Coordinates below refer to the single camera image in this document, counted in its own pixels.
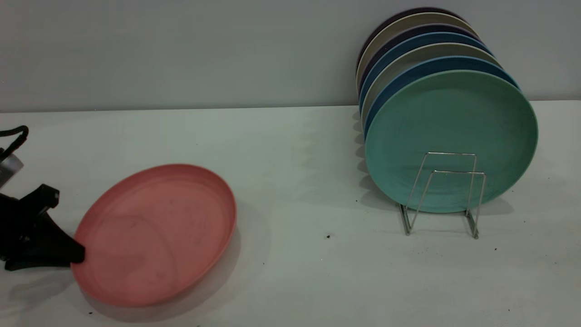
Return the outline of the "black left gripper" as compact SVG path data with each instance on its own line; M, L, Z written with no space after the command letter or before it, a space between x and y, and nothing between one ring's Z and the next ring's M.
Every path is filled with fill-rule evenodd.
M59 190L46 184L17 199L0 195L0 253L6 271L69 268L83 263L85 247L64 232L48 210L59 203ZM27 261L15 261L27 246Z

